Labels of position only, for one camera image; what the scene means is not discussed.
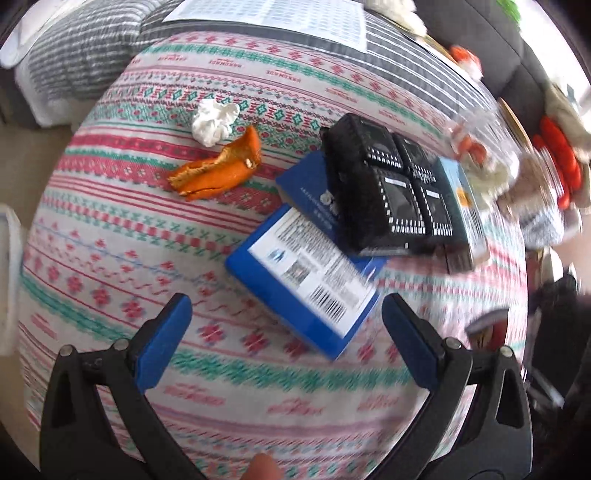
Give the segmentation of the left hand thumb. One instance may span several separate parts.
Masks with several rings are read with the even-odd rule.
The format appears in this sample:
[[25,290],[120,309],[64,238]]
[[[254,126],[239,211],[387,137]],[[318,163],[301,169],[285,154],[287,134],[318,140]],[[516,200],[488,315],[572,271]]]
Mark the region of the left hand thumb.
[[243,472],[240,480],[281,480],[283,472],[270,455],[259,453]]

